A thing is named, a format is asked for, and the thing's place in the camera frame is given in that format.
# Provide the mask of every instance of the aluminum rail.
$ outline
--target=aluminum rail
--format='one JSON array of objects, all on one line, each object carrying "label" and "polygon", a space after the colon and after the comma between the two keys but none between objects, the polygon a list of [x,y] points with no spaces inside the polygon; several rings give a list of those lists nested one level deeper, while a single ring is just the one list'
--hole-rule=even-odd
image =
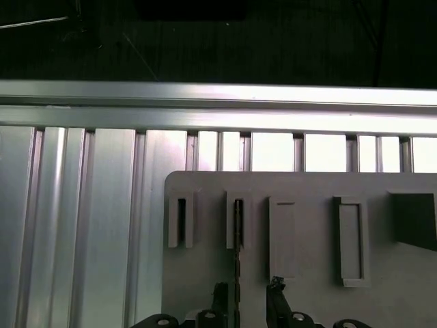
[{"label": "aluminum rail", "polygon": [[0,125],[437,136],[437,91],[0,81]]},{"label": "aluminum rail", "polygon": [[[0,80],[0,103],[323,111],[353,109],[362,112],[434,115],[437,113],[437,91],[277,85]],[[414,107],[414,109],[406,110],[406,107]]]}]

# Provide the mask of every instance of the vertical aluminum profile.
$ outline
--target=vertical aluminum profile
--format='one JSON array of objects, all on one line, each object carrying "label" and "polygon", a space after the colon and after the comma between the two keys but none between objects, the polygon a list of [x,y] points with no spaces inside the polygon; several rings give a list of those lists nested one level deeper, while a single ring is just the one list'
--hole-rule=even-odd
[{"label": "vertical aluminum profile", "polygon": [[186,131],[146,133],[136,323],[161,311],[164,183],[171,172],[185,170],[186,139]]},{"label": "vertical aluminum profile", "polygon": [[252,135],[240,133],[240,171],[249,172],[252,168]]},{"label": "vertical aluminum profile", "polygon": [[412,149],[412,138],[402,137],[399,138],[400,144],[400,171],[406,173],[412,173],[414,171],[414,161],[413,161],[413,149]]},{"label": "vertical aluminum profile", "polygon": [[79,327],[124,324],[134,145],[133,130],[96,130]]},{"label": "vertical aluminum profile", "polygon": [[146,134],[137,133],[135,136],[135,155],[132,185],[132,204],[130,211],[128,272],[126,276],[126,294],[124,301],[123,328],[135,324],[135,315],[138,287],[139,242],[141,231],[141,200],[145,183],[145,146]]},{"label": "vertical aluminum profile", "polygon": [[96,136],[94,132],[85,132],[83,142],[83,160],[81,183],[79,190],[79,208],[74,241],[73,276],[68,313],[68,327],[81,326],[82,302],[85,285],[85,262],[87,254],[87,238],[89,227],[89,210],[91,208],[91,177],[94,168],[94,146]]},{"label": "vertical aluminum profile", "polygon": [[18,305],[15,321],[15,327],[18,328],[25,328],[27,326],[32,274],[33,240],[36,224],[36,203],[38,199],[38,181],[40,179],[43,138],[44,133],[42,131],[36,131],[32,141],[33,152],[31,156],[31,175],[27,197],[26,223],[23,237],[23,252],[21,254],[20,284],[18,289]]},{"label": "vertical aluminum profile", "polygon": [[38,180],[38,138],[31,127],[0,126],[0,326],[5,328],[25,325],[31,259],[26,238],[33,232],[29,210]]},{"label": "vertical aluminum profile", "polygon": [[396,173],[401,171],[398,137],[376,137],[377,172]]},{"label": "vertical aluminum profile", "polygon": [[66,130],[47,128],[42,146],[27,327],[50,327]]},{"label": "vertical aluminum profile", "polygon": [[68,327],[70,319],[79,200],[86,171],[85,136],[82,128],[69,128],[67,132],[49,327]]},{"label": "vertical aluminum profile", "polygon": [[305,171],[305,135],[294,134],[294,171]]},{"label": "vertical aluminum profile", "polygon": [[197,171],[199,167],[199,135],[187,133],[186,136],[186,163],[187,171]]},{"label": "vertical aluminum profile", "polygon": [[359,171],[358,137],[356,135],[346,136],[346,171]]},{"label": "vertical aluminum profile", "polygon": [[252,171],[294,171],[293,134],[253,133]]}]

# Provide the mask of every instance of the gray panel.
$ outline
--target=gray panel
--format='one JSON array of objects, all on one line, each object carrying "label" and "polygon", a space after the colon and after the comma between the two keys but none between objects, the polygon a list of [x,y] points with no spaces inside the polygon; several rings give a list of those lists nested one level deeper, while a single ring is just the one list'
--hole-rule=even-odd
[{"label": "gray panel", "polygon": [[0,326],[15,323],[34,128],[0,126]]},{"label": "gray panel", "polygon": [[[241,263],[241,302],[242,327],[265,327],[266,284],[269,274],[266,267],[268,255],[268,202],[271,195],[281,194],[281,199],[295,203],[295,244],[296,274],[287,281],[285,296],[292,310],[311,315],[325,327],[342,318],[355,318],[366,322],[370,327],[409,328],[435,325],[437,315],[434,302],[437,288],[437,255],[435,251],[398,243],[394,240],[394,226],[391,217],[393,190],[435,190],[437,176],[430,174],[304,174],[304,173],[203,173],[176,172],[166,181],[166,190],[185,187],[201,190],[205,221],[220,221],[224,214],[219,211],[225,205],[225,191],[238,190],[244,186],[251,190],[254,211],[251,216],[253,228],[252,247],[240,252]],[[344,241],[353,246],[350,255],[360,258],[352,264],[347,275],[352,279],[366,280],[371,275],[370,288],[344,288],[336,280],[338,276],[337,248],[334,235],[333,196],[359,194],[359,202],[347,208],[345,215],[357,219],[352,225],[343,225],[346,232]],[[369,234],[366,236],[357,208],[367,203]],[[278,230],[275,238],[291,238],[286,228]],[[369,240],[368,271],[362,249]],[[173,275],[174,286],[183,285],[191,279],[190,274],[207,270],[209,262],[198,259],[209,258],[208,254],[187,255],[188,262],[197,260],[193,269],[181,276]],[[190,299],[173,299],[168,289],[166,297],[172,302],[175,311],[189,308]]]},{"label": "gray panel", "polygon": [[134,131],[96,130],[83,328],[124,323],[134,144]]},{"label": "gray panel", "polygon": [[165,178],[185,169],[186,132],[148,131],[145,143],[135,322],[161,312]]},{"label": "gray panel", "polygon": [[68,327],[70,319],[79,198],[82,173],[86,171],[83,169],[84,151],[85,131],[68,129],[53,275],[52,327]]},{"label": "gray panel", "polygon": [[27,327],[29,328],[50,325],[65,149],[66,130],[64,128],[47,128],[44,133],[38,185],[27,317]]},{"label": "gray panel", "polygon": [[[167,188],[165,204],[169,205],[173,190],[186,187],[179,185],[176,189]],[[216,283],[227,282],[232,286],[235,256],[232,249],[227,249],[227,211],[221,200],[220,189],[198,195],[197,210],[202,219],[196,223],[198,239],[193,248],[187,249],[183,243],[176,248],[168,248],[169,234],[164,234],[162,311],[180,322],[192,311],[210,308]]]}]

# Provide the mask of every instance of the rectangular slot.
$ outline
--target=rectangular slot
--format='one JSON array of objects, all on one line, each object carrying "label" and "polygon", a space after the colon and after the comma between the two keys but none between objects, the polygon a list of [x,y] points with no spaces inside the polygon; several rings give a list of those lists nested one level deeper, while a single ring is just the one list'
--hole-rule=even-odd
[{"label": "rectangular slot", "polygon": [[186,215],[186,200],[184,198],[178,199],[178,228],[179,241],[185,241],[185,215]]},{"label": "rectangular slot", "polygon": [[[240,222],[236,222],[237,206],[240,213]],[[251,246],[251,212],[252,199],[248,192],[228,192],[226,196],[226,248],[233,249],[236,246],[236,224],[240,224],[240,246]]]},{"label": "rectangular slot", "polygon": [[294,202],[269,198],[269,276],[296,276]]},{"label": "rectangular slot", "polygon": [[190,191],[175,191],[169,200],[170,248],[185,242],[186,248],[194,243],[194,195]]},{"label": "rectangular slot", "polygon": [[369,286],[367,209],[361,200],[336,197],[339,273],[344,287]]}]

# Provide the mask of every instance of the metal rod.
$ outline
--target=metal rod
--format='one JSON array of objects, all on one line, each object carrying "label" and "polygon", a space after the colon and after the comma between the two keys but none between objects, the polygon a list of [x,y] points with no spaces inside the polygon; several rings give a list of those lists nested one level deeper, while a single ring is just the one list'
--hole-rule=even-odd
[{"label": "metal rod", "polygon": [[412,173],[414,171],[413,151],[412,151],[412,138],[399,138],[400,143],[400,161],[401,172]]},{"label": "metal rod", "polygon": [[294,171],[305,172],[305,135],[293,135],[294,138]]},{"label": "metal rod", "polygon": [[23,26],[37,25],[37,24],[43,24],[43,23],[53,23],[53,22],[65,21],[67,19],[68,19],[68,17],[65,16],[65,17],[48,18],[48,19],[41,19],[41,20],[32,20],[30,22],[0,25],[0,29],[12,29],[15,27],[23,27]]},{"label": "metal rod", "polygon": [[346,136],[346,171],[358,172],[359,170],[358,155],[358,137],[356,135]]}]

